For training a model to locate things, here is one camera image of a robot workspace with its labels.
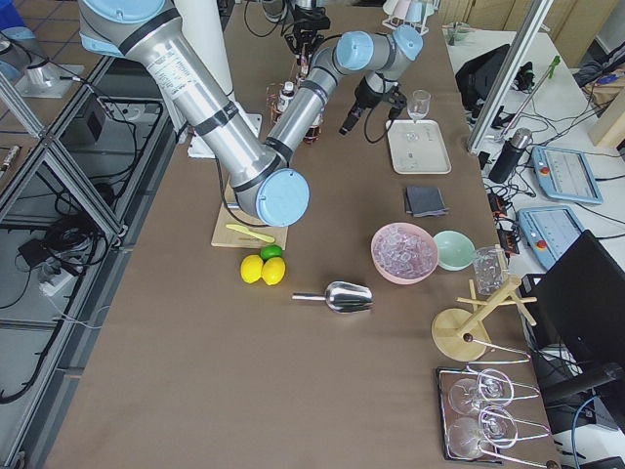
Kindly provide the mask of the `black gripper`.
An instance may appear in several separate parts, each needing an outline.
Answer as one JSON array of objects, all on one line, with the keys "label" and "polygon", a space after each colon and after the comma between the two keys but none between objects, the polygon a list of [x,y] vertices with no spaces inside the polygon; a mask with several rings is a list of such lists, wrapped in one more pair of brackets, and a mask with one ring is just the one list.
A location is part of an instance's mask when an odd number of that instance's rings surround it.
[{"label": "black gripper", "polygon": [[291,29],[284,38],[293,54],[313,54],[324,39],[321,31],[330,28],[323,4],[289,4],[287,19]]},{"label": "black gripper", "polygon": [[[381,90],[378,91],[368,78],[379,78]],[[391,106],[389,119],[394,121],[406,108],[406,97],[400,91],[400,85],[393,80],[387,79],[381,72],[372,72],[363,77],[354,91],[355,101],[348,111],[346,119],[339,129],[341,135],[347,135],[353,130],[367,109],[374,109],[381,102]]]}]

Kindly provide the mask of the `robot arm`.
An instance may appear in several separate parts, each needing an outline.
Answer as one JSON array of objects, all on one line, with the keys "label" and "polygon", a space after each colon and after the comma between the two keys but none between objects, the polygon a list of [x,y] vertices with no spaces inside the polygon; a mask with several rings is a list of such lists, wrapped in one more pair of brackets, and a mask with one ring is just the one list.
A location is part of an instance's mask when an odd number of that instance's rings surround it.
[{"label": "robot arm", "polygon": [[117,52],[142,64],[195,133],[230,173],[239,207],[273,227],[296,223],[309,206],[306,179],[290,168],[292,152],[324,107],[326,91],[311,75],[264,142],[260,142],[220,86],[190,38],[206,33],[222,50],[219,11],[201,1],[82,1],[81,33],[87,48]]},{"label": "robot arm", "polygon": [[422,36],[405,24],[389,34],[343,33],[335,46],[314,55],[307,78],[270,130],[265,146],[289,163],[341,79],[355,73],[363,77],[354,91],[355,102],[340,133],[351,132],[364,111],[381,102],[392,106],[389,118],[397,118],[406,107],[406,97],[400,93],[398,81],[422,48]]}]

